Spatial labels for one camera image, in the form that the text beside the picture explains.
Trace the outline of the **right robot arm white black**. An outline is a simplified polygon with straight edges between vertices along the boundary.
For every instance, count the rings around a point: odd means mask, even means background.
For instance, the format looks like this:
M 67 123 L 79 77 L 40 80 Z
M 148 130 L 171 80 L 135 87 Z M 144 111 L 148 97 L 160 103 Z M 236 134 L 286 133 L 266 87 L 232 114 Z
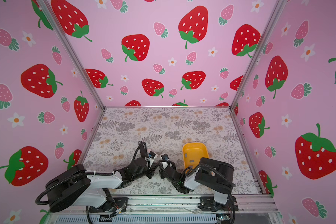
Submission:
M 157 163 L 161 179 L 167 179 L 178 192 L 188 194 L 199 186 L 213 191 L 213 197 L 200 197 L 199 209 L 202 211 L 236 213 L 239 210 L 231 195 L 236 187 L 231 164 L 202 157 L 195 168 L 187 167 L 179 173 L 167 155 L 163 155 Z

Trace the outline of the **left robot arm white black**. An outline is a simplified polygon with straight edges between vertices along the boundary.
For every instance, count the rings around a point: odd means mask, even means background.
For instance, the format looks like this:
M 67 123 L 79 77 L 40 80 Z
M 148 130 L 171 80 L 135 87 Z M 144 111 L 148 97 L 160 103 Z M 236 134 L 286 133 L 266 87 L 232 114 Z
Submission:
M 111 172 L 97 172 L 87 171 L 82 164 L 76 165 L 50 180 L 35 203 L 48 205 L 52 213 L 71 206 L 85 206 L 88 212 L 119 210 L 122 207 L 110 190 L 126 188 L 144 176 L 151 179 L 157 167 L 156 158 L 157 154 L 148 151 L 146 143 L 140 141 L 128 166 Z

